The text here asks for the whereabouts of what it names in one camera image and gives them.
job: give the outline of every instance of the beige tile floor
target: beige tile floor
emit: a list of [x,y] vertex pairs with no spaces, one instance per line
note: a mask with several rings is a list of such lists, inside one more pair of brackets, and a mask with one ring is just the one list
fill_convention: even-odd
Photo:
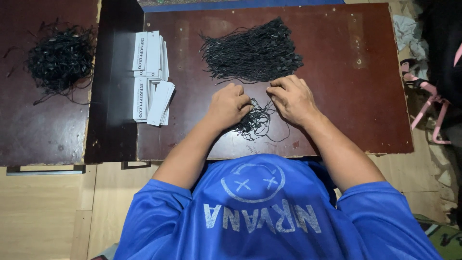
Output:
[[[415,15],[408,1],[346,2],[390,2],[393,14]],[[411,116],[417,103],[410,94]],[[444,222],[444,211],[457,198],[455,172],[445,147],[428,144],[426,128],[423,122],[413,131],[414,153],[369,157],[406,196],[412,212]],[[83,260],[118,242],[133,195],[157,169],[120,167],[104,163],[61,176],[6,176],[0,167],[0,259]]]

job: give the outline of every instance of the tangled black string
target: tangled black string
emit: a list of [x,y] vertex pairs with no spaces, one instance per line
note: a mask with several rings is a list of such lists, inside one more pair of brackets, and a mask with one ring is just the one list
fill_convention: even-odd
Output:
[[212,79],[224,79],[220,83],[238,79],[253,84],[291,75],[303,66],[303,57],[294,52],[290,33],[280,17],[250,29],[237,28],[219,38],[201,32],[205,43],[199,52],[203,51],[202,59],[208,64],[204,71],[212,73]]
[[[58,27],[62,25],[65,25],[66,29],[59,30]],[[27,67],[37,87],[44,89],[45,96],[33,105],[55,95],[65,96],[77,104],[89,104],[75,102],[72,93],[77,88],[88,87],[93,81],[93,56],[96,49],[94,28],[59,24],[56,20],[48,25],[42,23],[39,32],[44,33],[44,36],[29,50]],[[80,79],[90,81],[86,86],[78,87],[75,83]]]
[[239,133],[247,141],[254,141],[260,137],[266,136],[273,142],[281,142],[290,135],[289,124],[286,122],[289,134],[282,140],[275,141],[268,136],[269,122],[271,115],[276,112],[274,104],[269,101],[265,107],[261,107],[255,99],[252,100],[254,108],[245,115],[242,120],[230,128],[231,131]]

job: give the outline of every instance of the person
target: person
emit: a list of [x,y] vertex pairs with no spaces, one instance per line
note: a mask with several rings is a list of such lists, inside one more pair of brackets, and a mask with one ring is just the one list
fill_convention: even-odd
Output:
[[[207,164],[191,193],[214,140],[252,109],[231,83],[134,195],[114,259],[440,259],[406,198],[318,110],[303,79],[278,78],[267,92],[325,168],[250,155]],[[318,177],[326,169],[343,193],[337,208]]]

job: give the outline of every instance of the nirvana t-shirt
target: nirvana t-shirt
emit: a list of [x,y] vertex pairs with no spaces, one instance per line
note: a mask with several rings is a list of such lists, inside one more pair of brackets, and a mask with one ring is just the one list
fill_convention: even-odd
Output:
[[208,165],[194,192],[150,180],[115,259],[440,259],[388,182],[329,202],[319,164],[251,155]]

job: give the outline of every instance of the dark brown tabletop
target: dark brown tabletop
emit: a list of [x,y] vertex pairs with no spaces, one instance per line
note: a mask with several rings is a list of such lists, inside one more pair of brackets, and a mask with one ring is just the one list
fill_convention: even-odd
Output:
[[[97,27],[97,0],[2,0],[0,3],[0,166],[30,164],[83,164],[88,105],[71,103],[54,96],[42,104],[42,97],[30,74],[22,69],[27,51],[35,46],[27,32],[37,33],[40,24],[59,18],[89,28]],[[12,67],[17,67],[9,77]],[[73,98],[87,103],[91,86],[77,90]]]
[[[168,126],[139,124],[139,160],[164,159],[204,116],[212,94],[227,84],[215,86],[219,81],[203,71],[207,64],[198,53],[203,44],[198,33],[219,37],[278,16],[292,30],[296,52],[304,57],[295,74],[310,86],[319,109],[366,152],[413,152],[388,4],[358,4],[146,13],[145,29],[160,30],[167,42],[170,81],[177,92]],[[267,86],[244,85],[244,91],[264,105],[269,101]],[[269,135],[276,140],[287,134],[285,122],[274,114]],[[282,142],[266,137],[246,141],[236,132],[226,133],[209,159],[256,153],[297,157],[316,155],[317,150],[309,137],[290,126],[290,136]]]

